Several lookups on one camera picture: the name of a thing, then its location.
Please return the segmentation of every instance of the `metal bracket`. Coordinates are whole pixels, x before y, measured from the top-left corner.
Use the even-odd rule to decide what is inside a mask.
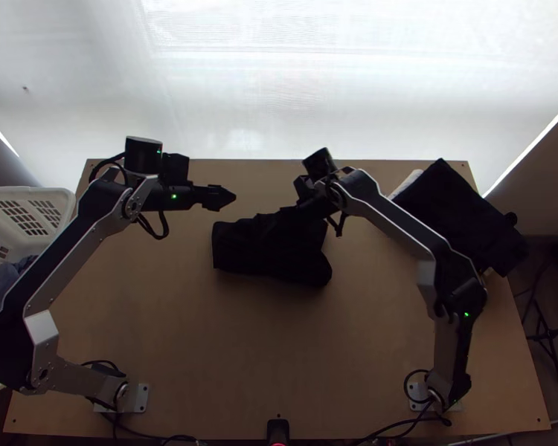
[[[124,407],[119,407],[118,411],[107,409],[101,404],[93,403],[93,412],[104,413],[143,413],[147,410],[147,400],[149,398],[149,384],[136,384],[129,389],[129,395],[125,398]]]
[[[414,400],[422,401],[429,397],[428,393],[428,386],[425,382],[410,382],[407,383],[407,391],[409,396],[411,396]],[[411,399],[409,401],[409,408],[414,412],[420,412],[428,403],[416,403]],[[436,407],[434,404],[428,409],[428,412],[434,412]],[[452,405],[447,412],[462,412],[463,405],[461,401],[457,401],[456,404]]]

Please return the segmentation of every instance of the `wooden board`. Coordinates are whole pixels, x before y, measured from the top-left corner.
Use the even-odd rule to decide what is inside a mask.
[[[86,186],[85,168],[80,190]],[[385,193],[428,161],[348,161]],[[472,182],[466,163],[454,162]],[[297,161],[191,161],[196,184],[222,184],[238,199],[221,213],[168,213],[170,236],[138,225],[109,237],[52,307],[60,354],[110,359],[151,385],[147,412],[125,416],[147,433],[203,439],[260,439],[269,418],[289,419],[294,438],[356,438],[413,418],[403,378],[431,368],[433,322],[415,285],[415,261],[363,219],[331,231],[324,252],[333,279],[312,290],[212,267],[211,228],[295,202]],[[157,226],[155,216],[150,216]],[[473,388],[448,436],[550,427],[506,279],[487,280],[489,301],[469,357]],[[4,429],[110,436],[79,396],[13,395]]]

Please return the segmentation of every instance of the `floor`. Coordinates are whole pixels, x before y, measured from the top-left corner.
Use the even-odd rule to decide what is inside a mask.
[[[539,269],[539,266],[549,258],[549,249],[551,241],[549,239],[533,239],[532,254],[530,258],[521,264],[509,276],[510,285],[513,293],[517,294],[531,287],[533,278]],[[516,298],[517,306],[520,314],[523,313],[529,293],[523,294]],[[549,326],[558,328],[558,268],[553,264],[543,275],[539,282],[537,291],[537,300],[544,312]],[[531,311],[525,321],[525,331],[529,335],[534,333],[536,325],[536,312]],[[555,341],[558,353],[558,338]],[[536,371],[539,376],[539,382],[548,407],[548,413],[551,420],[558,420],[558,379],[551,359],[546,355],[540,345],[530,342],[531,354],[535,363]],[[12,434],[1,433],[2,420],[10,396],[7,392],[0,395],[0,446],[109,446],[112,444],[111,439],[72,439],[68,437],[47,437],[47,436],[16,436]],[[514,433],[509,436],[503,436],[497,439],[488,439],[479,441],[478,439],[456,439],[456,441],[467,440],[467,444],[476,444],[481,446],[534,446],[549,445],[558,446],[558,424],[555,424],[552,430],[540,433]],[[146,445],[148,440],[123,440],[124,446]],[[210,446],[263,446],[264,442],[209,442]],[[341,446],[343,442],[296,442],[295,446]],[[410,441],[413,445],[436,445],[434,442],[424,442],[420,440]]]

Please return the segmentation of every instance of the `black tripod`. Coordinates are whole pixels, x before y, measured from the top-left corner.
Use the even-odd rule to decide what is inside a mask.
[[[554,347],[554,339],[558,336],[558,329],[550,329],[550,326],[545,321],[544,314],[542,313],[542,309],[539,307],[537,300],[533,299],[530,301],[533,303],[533,307],[537,311],[537,328],[535,330],[535,334],[532,336],[527,336],[528,340],[535,340],[539,343],[540,346],[548,353],[548,356],[552,358],[554,362],[554,367],[556,368],[556,374],[558,376],[558,355],[556,354],[556,348]],[[549,348],[545,346],[543,343],[544,340],[548,341]]]

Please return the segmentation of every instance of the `white wall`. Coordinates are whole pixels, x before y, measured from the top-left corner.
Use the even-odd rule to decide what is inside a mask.
[[[0,0],[0,130],[70,189],[138,135],[468,160],[483,192],[558,112],[558,1],[500,3]]]

